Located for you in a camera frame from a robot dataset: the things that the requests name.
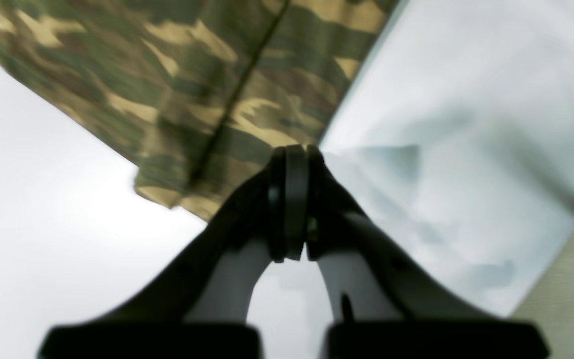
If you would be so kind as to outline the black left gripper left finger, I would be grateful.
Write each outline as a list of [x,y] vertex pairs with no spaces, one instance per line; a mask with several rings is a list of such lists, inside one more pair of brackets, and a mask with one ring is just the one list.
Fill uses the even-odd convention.
[[300,259],[308,199],[305,149],[275,149],[152,282],[98,318],[54,327],[38,357],[264,358],[246,325],[251,296],[270,263]]

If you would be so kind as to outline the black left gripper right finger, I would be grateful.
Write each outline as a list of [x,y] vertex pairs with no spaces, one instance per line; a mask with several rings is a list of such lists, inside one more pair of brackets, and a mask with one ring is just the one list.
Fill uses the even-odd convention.
[[336,323],[329,359],[547,359],[529,321],[502,320],[431,277],[364,213],[315,146],[309,161],[307,254]]

